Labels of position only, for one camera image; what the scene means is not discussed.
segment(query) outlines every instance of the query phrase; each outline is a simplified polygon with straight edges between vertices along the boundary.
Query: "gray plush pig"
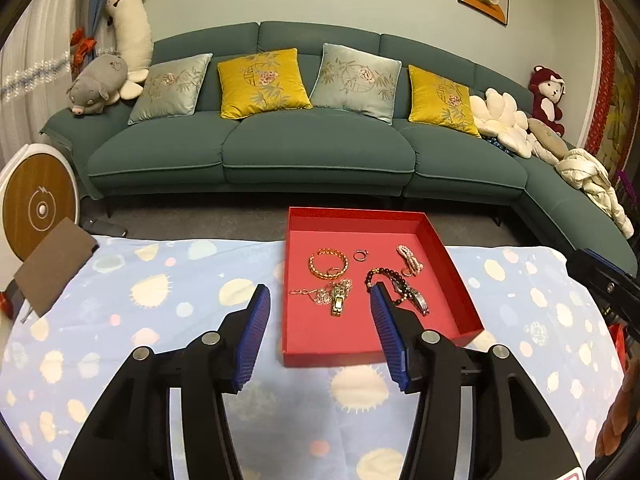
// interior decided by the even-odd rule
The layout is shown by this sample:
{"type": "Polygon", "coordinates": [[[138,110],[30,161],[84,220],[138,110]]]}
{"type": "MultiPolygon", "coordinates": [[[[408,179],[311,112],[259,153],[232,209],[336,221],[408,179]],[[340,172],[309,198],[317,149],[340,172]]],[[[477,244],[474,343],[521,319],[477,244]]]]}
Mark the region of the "gray plush pig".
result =
{"type": "Polygon", "coordinates": [[[89,63],[66,93],[69,108],[75,115],[100,114],[107,105],[120,98],[120,88],[127,80],[127,62],[113,54],[102,54],[89,63]]]}

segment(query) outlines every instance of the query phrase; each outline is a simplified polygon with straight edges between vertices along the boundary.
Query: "blue polka dot tablecloth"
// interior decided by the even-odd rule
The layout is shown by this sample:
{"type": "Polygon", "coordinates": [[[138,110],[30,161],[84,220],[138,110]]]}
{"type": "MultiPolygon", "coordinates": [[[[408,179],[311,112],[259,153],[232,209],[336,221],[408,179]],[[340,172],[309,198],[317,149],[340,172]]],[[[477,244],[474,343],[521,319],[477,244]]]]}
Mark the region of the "blue polka dot tablecloth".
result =
{"type": "MultiPolygon", "coordinates": [[[[270,288],[272,307],[254,376],[225,396],[245,480],[398,478],[417,396],[402,394],[385,364],[279,361],[283,242],[98,242],[52,310],[15,325],[4,353],[2,416],[48,480],[136,346],[182,348],[244,308],[258,283],[270,288]]],[[[589,293],[549,248],[448,251],[486,328],[470,346],[500,342],[515,352],[586,468],[623,377],[589,293]]],[[[172,453],[176,479],[186,480],[179,393],[170,396],[172,453]]]]}

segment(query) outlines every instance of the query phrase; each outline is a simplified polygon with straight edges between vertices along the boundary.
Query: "red box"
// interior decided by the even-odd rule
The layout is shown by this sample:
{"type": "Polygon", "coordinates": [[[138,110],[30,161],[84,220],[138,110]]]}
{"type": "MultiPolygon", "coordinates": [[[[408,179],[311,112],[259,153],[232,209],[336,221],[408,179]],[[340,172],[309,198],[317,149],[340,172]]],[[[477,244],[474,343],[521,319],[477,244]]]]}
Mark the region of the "red box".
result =
{"type": "MultiPolygon", "coordinates": [[[[425,328],[433,328],[459,346],[467,345],[484,327],[449,253],[424,213],[359,209],[289,208],[284,275],[282,354],[287,367],[331,367],[384,362],[378,333],[371,317],[369,293],[364,284],[375,267],[401,271],[405,262],[396,251],[408,246],[424,264],[418,276],[406,278],[429,305],[421,316],[413,303],[402,307],[415,312],[425,328]],[[343,278],[353,280],[340,317],[331,316],[330,305],[317,305],[304,294],[290,290],[321,288],[327,281],[308,268],[311,254],[321,248],[338,249],[349,258],[343,278]],[[364,262],[353,259],[357,250],[369,251],[364,262]]],[[[315,257],[324,272],[341,267],[331,255],[315,257]]],[[[382,280],[392,298],[398,295],[389,280],[382,280]]]]}

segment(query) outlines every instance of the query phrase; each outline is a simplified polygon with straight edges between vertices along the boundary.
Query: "embroidered flower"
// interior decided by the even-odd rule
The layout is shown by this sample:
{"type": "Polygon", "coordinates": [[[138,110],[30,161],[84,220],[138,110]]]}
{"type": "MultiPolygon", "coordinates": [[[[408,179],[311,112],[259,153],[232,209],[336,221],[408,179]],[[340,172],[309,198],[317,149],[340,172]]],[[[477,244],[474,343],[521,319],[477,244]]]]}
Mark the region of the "embroidered flower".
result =
{"type": "Polygon", "coordinates": [[[171,85],[175,82],[176,79],[178,79],[178,77],[174,73],[168,72],[162,76],[162,84],[171,85]]]}
{"type": "Polygon", "coordinates": [[[360,79],[364,79],[364,81],[368,83],[373,83],[376,79],[373,77],[373,72],[367,66],[363,66],[358,72],[358,76],[360,79]]]}
{"type": "Polygon", "coordinates": [[[450,95],[447,98],[447,101],[451,106],[460,106],[462,104],[462,99],[460,99],[460,97],[458,97],[457,95],[450,95]]]}
{"type": "Polygon", "coordinates": [[[260,77],[258,78],[258,85],[267,86],[277,77],[278,73],[275,70],[266,70],[260,74],[260,77]]]}

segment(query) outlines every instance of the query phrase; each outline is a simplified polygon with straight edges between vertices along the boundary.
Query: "yellow throw pillow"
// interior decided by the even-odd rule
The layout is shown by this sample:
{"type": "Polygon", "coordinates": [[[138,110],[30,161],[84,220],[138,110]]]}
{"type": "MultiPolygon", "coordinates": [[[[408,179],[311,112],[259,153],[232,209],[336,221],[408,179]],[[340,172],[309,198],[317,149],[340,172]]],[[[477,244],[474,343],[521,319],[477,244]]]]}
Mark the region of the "yellow throw pillow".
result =
{"type": "Polygon", "coordinates": [[[480,137],[474,123],[469,88],[409,65],[412,103],[409,121],[437,124],[480,137]]]}
{"type": "Polygon", "coordinates": [[[274,50],[218,63],[223,119],[260,112],[313,108],[300,77],[298,51],[274,50]]]}

